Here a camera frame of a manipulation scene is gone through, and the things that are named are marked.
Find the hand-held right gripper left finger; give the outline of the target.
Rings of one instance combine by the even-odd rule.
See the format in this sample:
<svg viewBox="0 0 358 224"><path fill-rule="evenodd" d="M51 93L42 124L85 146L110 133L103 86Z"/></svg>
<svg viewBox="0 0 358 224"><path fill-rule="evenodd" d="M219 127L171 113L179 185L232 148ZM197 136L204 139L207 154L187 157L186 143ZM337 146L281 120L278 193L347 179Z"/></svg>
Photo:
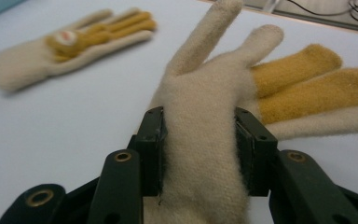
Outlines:
<svg viewBox="0 0 358 224"><path fill-rule="evenodd" d="M154 107L145 112L137 133L128 144L140 156L142 193L145 197L158 196L162 192L167 134L163 107Z"/></svg>

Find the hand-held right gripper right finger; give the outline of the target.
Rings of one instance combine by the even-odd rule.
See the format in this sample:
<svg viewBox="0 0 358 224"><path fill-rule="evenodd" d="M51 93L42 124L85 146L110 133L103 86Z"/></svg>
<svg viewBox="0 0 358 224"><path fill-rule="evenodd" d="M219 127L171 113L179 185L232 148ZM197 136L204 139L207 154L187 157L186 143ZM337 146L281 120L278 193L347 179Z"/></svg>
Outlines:
<svg viewBox="0 0 358 224"><path fill-rule="evenodd" d="M235 109L238 156L244 185L251 196L269 195L269 162L274 158L278 140L249 111Z"/></svg>

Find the cream and mustard knit glove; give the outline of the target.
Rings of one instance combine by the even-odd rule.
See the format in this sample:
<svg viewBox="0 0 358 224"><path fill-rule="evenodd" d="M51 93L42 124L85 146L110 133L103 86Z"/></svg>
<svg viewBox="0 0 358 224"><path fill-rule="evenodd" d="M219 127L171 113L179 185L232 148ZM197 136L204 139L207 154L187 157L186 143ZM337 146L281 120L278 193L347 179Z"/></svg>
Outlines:
<svg viewBox="0 0 358 224"><path fill-rule="evenodd" d="M144 201L145 224L249 224L234 111L248 109L278 139L358 133L358 68L309 45L267 63L283 40L254 29L235 50L210 56L243 0L217 0L168 63L151 106L164 112L162 194Z"/></svg>
<svg viewBox="0 0 358 224"><path fill-rule="evenodd" d="M118 15L94 12L36 40L0 51L0 89L19 91L64 75L150 39L157 23L147 11L130 8Z"/></svg>

